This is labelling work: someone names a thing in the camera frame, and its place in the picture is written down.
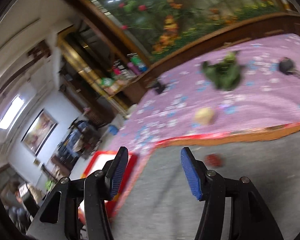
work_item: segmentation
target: red ball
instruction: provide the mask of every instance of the red ball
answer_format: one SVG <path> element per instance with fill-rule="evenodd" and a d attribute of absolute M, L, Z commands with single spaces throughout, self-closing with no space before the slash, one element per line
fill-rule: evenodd
<path fill-rule="evenodd" d="M 214 153 L 205 156 L 204 163 L 214 168 L 223 166 L 221 157 Z"/>
<path fill-rule="evenodd" d="M 147 7 L 145 5 L 140 5 L 138 7 L 139 11 L 142 12 L 142 11 L 145 11 L 147 9 Z"/>

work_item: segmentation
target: person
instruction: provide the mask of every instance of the person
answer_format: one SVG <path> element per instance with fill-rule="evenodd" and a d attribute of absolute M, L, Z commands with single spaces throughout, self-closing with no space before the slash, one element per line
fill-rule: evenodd
<path fill-rule="evenodd" d="M 16 228 L 23 234 L 27 233 L 29 226 L 31 225 L 30 214 L 22 207 L 9 207 L 4 206 L 11 221 Z"/>
<path fill-rule="evenodd" d="M 10 191 L 16 196 L 16 199 L 18 200 L 19 203 L 22 204 L 22 199 L 20 197 L 19 193 L 19 186 L 20 186 L 20 181 L 18 180 L 12 180 L 9 182 L 9 188 Z M 34 201 L 39 204 L 44 197 L 44 194 L 42 193 L 41 190 L 37 189 L 36 187 L 32 186 L 31 184 L 27 183 L 26 184 L 28 190 L 30 191 Z"/>

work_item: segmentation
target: framed picture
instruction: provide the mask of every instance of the framed picture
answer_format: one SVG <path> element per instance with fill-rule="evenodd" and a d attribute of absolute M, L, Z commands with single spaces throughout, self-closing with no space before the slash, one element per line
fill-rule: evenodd
<path fill-rule="evenodd" d="M 21 142 L 35 155 L 39 153 L 45 141 L 58 123 L 42 109 L 33 121 Z"/>

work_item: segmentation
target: pink bedspread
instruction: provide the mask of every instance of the pink bedspread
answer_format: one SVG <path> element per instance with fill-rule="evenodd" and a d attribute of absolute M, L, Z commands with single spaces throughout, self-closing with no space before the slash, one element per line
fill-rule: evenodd
<path fill-rule="evenodd" d="M 205 60 L 216 63 L 228 51 L 239 50 L 245 65 L 240 85 L 217 91 L 200 71 Z M 161 95 L 148 91 L 109 150 L 126 146 L 147 154 L 156 141 L 183 135 L 237 131 L 300 122 L 300 79 L 277 71 L 279 59 L 291 58 L 300 70 L 300 37 L 279 35 L 210 52 L 161 75 L 169 87 Z M 201 126 L 195 111 L 212 107 L 216 121 Z"/>

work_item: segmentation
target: plush toy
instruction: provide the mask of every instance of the plush toy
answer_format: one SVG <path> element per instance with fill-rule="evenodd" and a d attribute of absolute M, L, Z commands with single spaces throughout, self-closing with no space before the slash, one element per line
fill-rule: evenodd
<path fill-rule="evenodd" d="M 237 87 L 241 79 L 241 68 L 236 60 L 238 51 L 231 51 L 222 62 L 209 65 L 208 61 L 202 64 L 203 73 L 210 79 L 216 89 L 231 91 Z"/>
<path fill-rule="evenodd" d="M 201 108 L 195 112 L 194 121 L 201 125 L 208 125 L 213 122 L 214 115 L 215 112 L 211 107 Z"/>

